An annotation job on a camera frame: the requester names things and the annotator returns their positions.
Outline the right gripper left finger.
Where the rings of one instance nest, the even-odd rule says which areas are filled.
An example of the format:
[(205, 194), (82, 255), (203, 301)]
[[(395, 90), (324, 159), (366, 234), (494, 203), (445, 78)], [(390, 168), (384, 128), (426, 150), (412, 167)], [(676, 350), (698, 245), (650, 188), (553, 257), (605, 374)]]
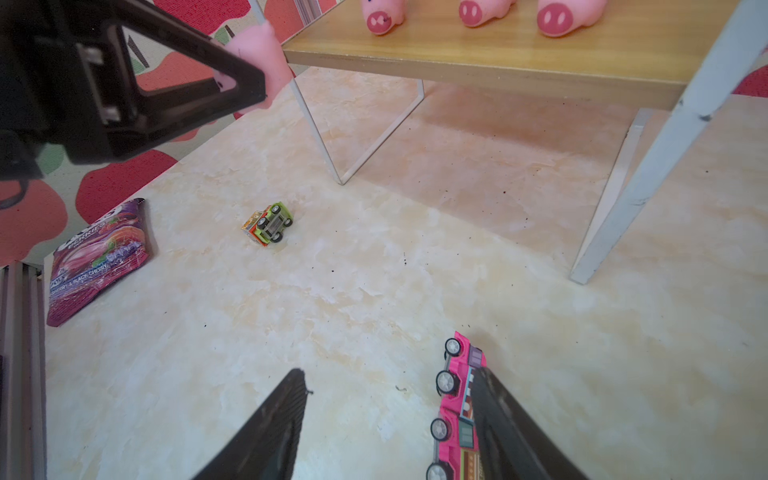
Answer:
[(195, 476), (204, 479), (290, 479), (293, 475), (308, 389), (305, 373), (284, 377), (221, 452)]

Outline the purple snack bag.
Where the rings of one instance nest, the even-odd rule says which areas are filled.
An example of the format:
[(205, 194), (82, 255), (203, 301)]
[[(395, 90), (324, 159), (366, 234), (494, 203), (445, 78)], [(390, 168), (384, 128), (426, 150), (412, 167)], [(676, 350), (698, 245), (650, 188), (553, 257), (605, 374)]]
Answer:
[(116, 206), (53, 254), (46, 324), (59, 327), (150, 256), (144, 200)]

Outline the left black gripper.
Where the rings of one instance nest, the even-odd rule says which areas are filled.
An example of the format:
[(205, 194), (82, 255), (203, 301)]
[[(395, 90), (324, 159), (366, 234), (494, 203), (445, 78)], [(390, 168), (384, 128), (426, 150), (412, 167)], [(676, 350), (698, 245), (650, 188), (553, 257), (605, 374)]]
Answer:
[[(159, 9), (225, 45), (265, 20), (263, 1), (155, 1)], [(115, 162), (101, 116), (105, 100), (88, 74), (84, 52), (104, 66), (113, 49), (107, 1), (4, 1), (1, 4), (1, 177), (38, 179), (47, 144), (64, 146), (76, 164)], [(147, 93), (201, 80), (213, 70), (135, 30), (124, 37), (137, 85)], [(240, 118), (238, 113), (191, 130), (156, 149), (182, 159)]]

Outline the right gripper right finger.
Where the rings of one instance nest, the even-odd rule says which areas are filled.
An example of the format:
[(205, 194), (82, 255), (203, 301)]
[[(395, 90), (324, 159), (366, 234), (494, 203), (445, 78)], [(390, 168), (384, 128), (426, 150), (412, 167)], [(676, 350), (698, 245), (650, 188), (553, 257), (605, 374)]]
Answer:
[(487, 479), (587, 479), (487, 367), (474, 374), (472, 400)]

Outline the pink toy pig front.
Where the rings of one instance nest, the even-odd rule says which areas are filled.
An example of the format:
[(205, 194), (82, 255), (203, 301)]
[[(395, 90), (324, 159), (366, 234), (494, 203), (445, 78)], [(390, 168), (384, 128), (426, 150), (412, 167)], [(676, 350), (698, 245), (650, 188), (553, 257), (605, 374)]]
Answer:
[(607, 0), (539, 0), (537, 26), (548, 37), (562, 37), (581, 27), (591, 27), (603, 15)]

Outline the wooden two-tier shelf white frame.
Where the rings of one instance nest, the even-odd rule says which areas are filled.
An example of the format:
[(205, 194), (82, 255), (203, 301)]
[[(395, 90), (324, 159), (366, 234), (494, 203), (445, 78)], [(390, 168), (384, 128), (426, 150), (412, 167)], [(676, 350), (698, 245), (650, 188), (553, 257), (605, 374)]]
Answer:
[(763, 1), (612, 1), (568, 36), (538, 32), (522, 2), (477, 30), (442, 1), (412, 1), (381, 37), (344, 1), (284, 43), (289, 62), (552, 98), (630, 105), (636, 116), (571, 279), (586, 284), (767, 46)]

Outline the pink toy car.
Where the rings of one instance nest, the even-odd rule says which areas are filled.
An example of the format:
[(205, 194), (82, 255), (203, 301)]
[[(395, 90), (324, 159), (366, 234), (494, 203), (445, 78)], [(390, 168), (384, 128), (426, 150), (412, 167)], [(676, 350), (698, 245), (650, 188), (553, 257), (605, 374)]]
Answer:
[(487, 365), (483, 351), (459, 332), (444, 344), (444, 366), (436, 374), (440, 407), (429, 431), (434, 441), (427, 480), (479, 480), (482, 466), (473, 406), (477, 370)]

